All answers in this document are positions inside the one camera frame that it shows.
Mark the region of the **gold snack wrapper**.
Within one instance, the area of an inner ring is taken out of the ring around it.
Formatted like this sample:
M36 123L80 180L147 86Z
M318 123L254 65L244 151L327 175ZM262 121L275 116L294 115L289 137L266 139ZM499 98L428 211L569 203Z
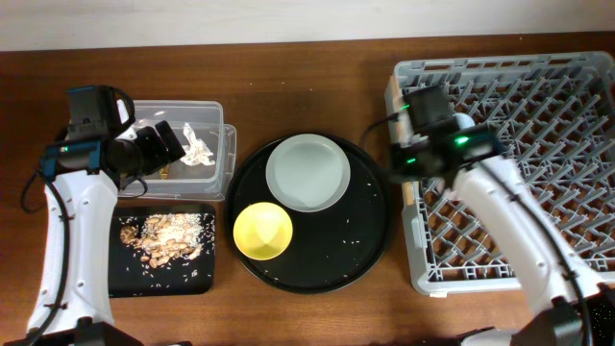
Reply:
M166 165L160 169L159 174L162 180L166 180L168 178L169 170L170 170L169 165Z

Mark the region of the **white napkin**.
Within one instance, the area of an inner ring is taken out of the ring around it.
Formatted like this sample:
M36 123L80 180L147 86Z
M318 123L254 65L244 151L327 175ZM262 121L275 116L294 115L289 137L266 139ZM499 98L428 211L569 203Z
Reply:
M215 160L212 159L213 152L208 148L207 144L197 138L194 130L188 123L183 126L183 135L187 139L188 144L183 145L185 155L181 158L181 162L188 166L203 166L215 165Z

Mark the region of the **wooden chopstick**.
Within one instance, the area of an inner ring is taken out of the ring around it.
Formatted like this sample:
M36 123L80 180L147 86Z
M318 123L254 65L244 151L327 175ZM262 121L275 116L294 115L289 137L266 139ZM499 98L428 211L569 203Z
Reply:
M415 204L414 182L402 183L403 198L405 206L413 206Z
M399 115L403 105L402 95L398 79L395 76L391 76L386 90L386 106L387 113L394 115L394 118L389 123L392 143L402 143L406 136L406 125L403 123L404 118Z

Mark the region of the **food scraps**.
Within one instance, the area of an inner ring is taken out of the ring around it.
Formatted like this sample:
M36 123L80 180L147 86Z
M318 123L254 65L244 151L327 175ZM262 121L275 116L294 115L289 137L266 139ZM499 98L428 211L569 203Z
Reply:
M174 260L195 260L200 256L206 228L196 213L154 214L140 226L130 217L121 222L120 240L136 251L145 269L170 265Z

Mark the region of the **white plate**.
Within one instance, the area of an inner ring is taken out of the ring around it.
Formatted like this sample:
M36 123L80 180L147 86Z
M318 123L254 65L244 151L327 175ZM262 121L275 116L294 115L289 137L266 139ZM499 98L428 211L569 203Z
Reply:
M265 167L273 196L300 212L328 209L345 194L350 161L333 140L315 134L291 136L278 144Z

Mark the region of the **yellow bowl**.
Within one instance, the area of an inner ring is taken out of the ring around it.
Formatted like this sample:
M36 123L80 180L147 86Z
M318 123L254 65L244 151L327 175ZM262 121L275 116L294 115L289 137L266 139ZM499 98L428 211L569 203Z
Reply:
M280 206L259 202L245 208L235 219L234 244L251 260L271 260L290 245L293 225L289 214Z

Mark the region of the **pink cup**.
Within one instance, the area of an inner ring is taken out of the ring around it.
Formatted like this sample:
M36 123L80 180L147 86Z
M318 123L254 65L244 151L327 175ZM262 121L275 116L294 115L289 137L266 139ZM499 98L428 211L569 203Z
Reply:
M438 179L433 187L433 192L439 196L449 200L456 200L456 192L452 187L446 185L446 181L442 178Z

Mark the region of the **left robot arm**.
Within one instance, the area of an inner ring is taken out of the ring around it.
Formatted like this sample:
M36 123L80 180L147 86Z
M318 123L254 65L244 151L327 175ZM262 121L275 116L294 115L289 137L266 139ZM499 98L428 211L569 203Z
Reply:
M114 86L67 92L70 122L45 148L48 228L42 279L22 345L136 345L114 325L109 295L111 220L119 191L185 150L167 121L136 132L135 103Z

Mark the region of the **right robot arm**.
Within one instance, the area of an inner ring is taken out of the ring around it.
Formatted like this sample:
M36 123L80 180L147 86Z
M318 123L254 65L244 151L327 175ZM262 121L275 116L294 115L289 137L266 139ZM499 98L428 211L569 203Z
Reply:
M504 253L533 313L518 331L474 330L453 344L613 344L613 289L562 237L489 127L452 111L441 86L401 93L392 107L391 180L441 179Z

